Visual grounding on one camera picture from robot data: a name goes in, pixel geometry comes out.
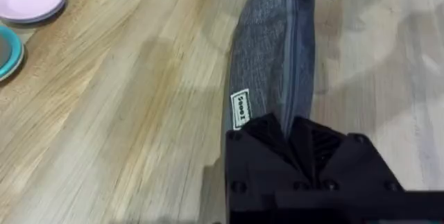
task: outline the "gray fabric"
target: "gray fabric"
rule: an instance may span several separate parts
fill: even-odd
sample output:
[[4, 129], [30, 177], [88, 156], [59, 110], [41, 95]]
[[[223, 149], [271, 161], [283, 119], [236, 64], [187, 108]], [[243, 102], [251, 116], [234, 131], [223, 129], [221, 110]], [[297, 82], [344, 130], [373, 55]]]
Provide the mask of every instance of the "gray fabric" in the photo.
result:
[[247, 0], [234, 31], [224, 132], [234, 126], [230, 96], [248, 89], [251, 119], [273, 113], [287, 136], [295, 116], [310, 115], [314, 60], [314, 0]]

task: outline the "wood grain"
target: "wood grain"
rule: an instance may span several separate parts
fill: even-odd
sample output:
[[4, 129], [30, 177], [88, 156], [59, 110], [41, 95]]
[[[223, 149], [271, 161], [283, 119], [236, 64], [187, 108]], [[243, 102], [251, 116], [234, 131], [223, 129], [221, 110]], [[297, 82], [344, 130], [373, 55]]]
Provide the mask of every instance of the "wood grain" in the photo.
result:
[[[221, 117], [245, 0], [69, 0], [11, 26], [0, 223], [225, 222]], [[319, 0], [312, 119], [371, 136], [408, 189], [443, 189], [444, 0]]]

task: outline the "fabric label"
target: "fabric label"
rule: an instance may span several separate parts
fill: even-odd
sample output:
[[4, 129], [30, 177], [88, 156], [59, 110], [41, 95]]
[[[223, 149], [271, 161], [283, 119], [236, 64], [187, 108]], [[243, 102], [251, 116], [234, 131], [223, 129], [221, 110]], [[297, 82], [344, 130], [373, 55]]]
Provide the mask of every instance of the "fabric label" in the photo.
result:
[[249, 89], [243, 89], [232, 94], [231, 106], [233, 111], [233, 130], [240, 130], [251, 119]]

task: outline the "zipper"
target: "zipper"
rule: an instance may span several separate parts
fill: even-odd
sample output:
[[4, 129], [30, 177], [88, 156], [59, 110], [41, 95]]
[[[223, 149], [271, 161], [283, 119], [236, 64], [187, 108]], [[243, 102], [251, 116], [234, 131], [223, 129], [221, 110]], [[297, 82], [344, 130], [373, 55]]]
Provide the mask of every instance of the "zipper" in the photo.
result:
[[286, 0], [287, 8], [289, 8], [289, 11], [287, 12], [287, 32], [285, 37], [285, 43], [284, 43], [284, 79], [283, 79], [283, 99], [284, 103], [281, 109], [281, 126], [282, 126], [282, 132], [284, 134], [284, 139], [287, 140], [288, 136], [290, 135], [290, 129], [291, 129], [291, 122], [292, 118], [291, 115], [293, 113], [294, 108], [294, 83], [295, 83], [295, 61], [294, 61], [294, 48], [292, 47], [292, 43], [295, 39], [295, 33], [296, 31], [296, 2], [297, 0]]
[[284, 43], [284, 80], [283, 95], [284, 105], [281, 109], [281, 126], [284, 138], [287, 139], [291, 132], [291, 125], [295, 117], [295, 105], [298, 104], [300, 59], [298, 57], [299, 46], [299, 0], [286, 0], [287, 8], [287, 35]]

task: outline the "black plastic part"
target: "black plastic part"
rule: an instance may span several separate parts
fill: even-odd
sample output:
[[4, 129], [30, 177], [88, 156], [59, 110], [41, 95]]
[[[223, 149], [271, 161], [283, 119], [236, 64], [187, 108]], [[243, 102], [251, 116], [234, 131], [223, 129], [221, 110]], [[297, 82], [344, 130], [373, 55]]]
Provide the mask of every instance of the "black plastic part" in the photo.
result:
[[365, 135], [302, 118], [294, 119], [290, 138], [280, 130], [268, 114], [227, 133], [229, 223], [444, 218], [444, 193], [405, 191]]

